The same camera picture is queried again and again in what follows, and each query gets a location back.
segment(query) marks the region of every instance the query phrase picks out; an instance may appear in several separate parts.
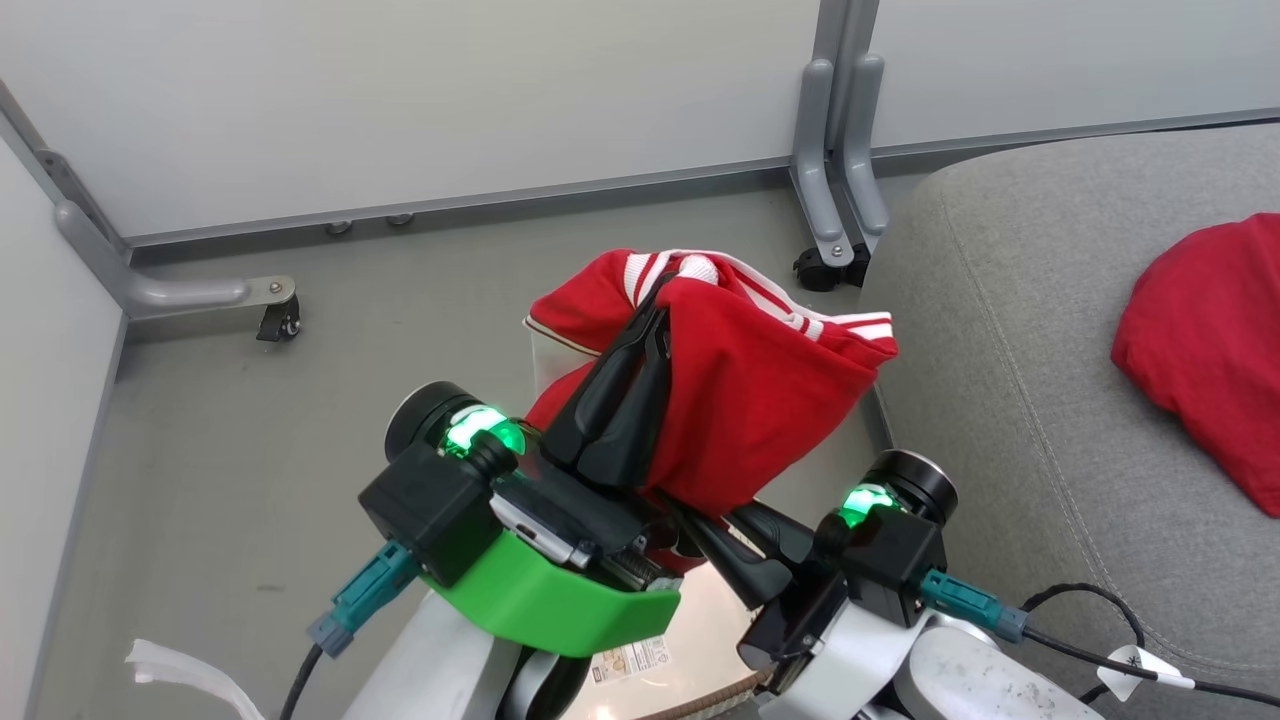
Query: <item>teal connector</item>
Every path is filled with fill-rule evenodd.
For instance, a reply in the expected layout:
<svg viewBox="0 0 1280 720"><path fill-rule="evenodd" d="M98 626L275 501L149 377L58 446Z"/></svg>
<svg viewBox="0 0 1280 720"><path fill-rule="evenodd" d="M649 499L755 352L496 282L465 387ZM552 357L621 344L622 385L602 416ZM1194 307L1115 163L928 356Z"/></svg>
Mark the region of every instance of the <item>teal connector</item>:
<svg viewBox="0 0 1280 720"><path fill-rule="evenodd" d="M946 573L929 570L920 585L924 605L960 620L968 620L997 638L1023 642L1027 614L1005 607L1000 598Z"/></svg>
<svg viewBox="0 0 1280 720"><path fill-rule="evenodd" d="M401 543L388 542L360 574L333 596L333 610L312 623L307 635L325 655L338 657L351 644L356 632L396 600L419 573L421 568L413 555Z"/></svg>

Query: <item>gray sofa cushion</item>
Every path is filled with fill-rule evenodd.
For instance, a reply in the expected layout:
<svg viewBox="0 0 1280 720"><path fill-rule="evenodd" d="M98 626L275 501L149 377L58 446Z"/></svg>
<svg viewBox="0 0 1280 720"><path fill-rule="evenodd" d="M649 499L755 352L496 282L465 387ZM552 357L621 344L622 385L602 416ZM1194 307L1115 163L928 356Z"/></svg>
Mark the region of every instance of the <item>gray sofa cushion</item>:
<svg viewBox="0 0 1280 720"><path fill-rule="evenodd" d="M922 183L860 305L890 310L901 345L879 382L893 441L960 488L946 533L955 573L1014 603L1059 582L1105 585L1142 620L1148 648L1185 674L1277 692L1280 521L1108 355L1133 283L1160 252L1258 211L1280 211L1280 126L988 155ZM1103 653L1132 642L1098 598L1053 600L1036 618ZM1014 652L1069 691L1097 684L1076 661ZM1276 717L1151 683L1096 707Z"/></svg>

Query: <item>green bracket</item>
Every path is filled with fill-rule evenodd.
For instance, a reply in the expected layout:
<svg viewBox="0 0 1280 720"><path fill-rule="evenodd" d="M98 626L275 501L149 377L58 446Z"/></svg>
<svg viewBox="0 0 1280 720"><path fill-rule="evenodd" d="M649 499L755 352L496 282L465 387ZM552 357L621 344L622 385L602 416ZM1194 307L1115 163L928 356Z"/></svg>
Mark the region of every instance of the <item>green bracket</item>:
<svg viewBox="0 0 1280 720"><path fill-rule="evenodd" d="M557 568L511 530L452 588L422 579L485 632L564 657L660 635L680 605L678 591L622 592Z"/></svg>

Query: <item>red cloth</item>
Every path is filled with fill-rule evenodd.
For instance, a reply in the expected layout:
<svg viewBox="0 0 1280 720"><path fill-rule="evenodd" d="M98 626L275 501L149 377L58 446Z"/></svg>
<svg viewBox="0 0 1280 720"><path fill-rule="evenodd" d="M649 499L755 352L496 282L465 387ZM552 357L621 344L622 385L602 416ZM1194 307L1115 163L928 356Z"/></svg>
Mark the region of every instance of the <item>red cloth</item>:
<svg viewBox="0 0 1280 720"><path fill-rule="evenodd" d="M827 437L897 343L887 313L820 315L727 255L685 250L608 252L535 302L526 324L598 355L667 270L680 272L657 299L671 309L672 391L645 487L716 518ZM589 372L552 382L526 418L547 427Z"/></svg>
<svg viewBox="0 0 1280 720"><path fill-rule="evenodd" d="M1111 360L1280 518L1280 215L1193 232L1157 258Z"/></svg>

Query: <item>white partition panel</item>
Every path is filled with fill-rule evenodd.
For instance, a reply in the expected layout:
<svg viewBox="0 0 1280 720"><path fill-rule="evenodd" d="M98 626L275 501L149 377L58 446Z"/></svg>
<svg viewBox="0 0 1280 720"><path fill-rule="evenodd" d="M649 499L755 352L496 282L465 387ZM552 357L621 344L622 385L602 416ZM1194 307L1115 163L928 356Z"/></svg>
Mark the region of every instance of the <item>white partition panel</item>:
<svg viewBox="0 0 1280 720"><path fill-rule="evenodd" d="M9 0L122 236L790 155L818 0Z"/></svg>
<svg viewBox="0 0 1280 720"><path fill-rule="evenodd" d="M3 119L0 136L0 717L17 720L123 327L58 234L52 202L10 151L17 136Z"/></svg>
<svg viewBox="0 0 1280 720"><path fill-rule="evenodd" d="M1280 109L1275 0L881 0L876 147Z"/></svg>

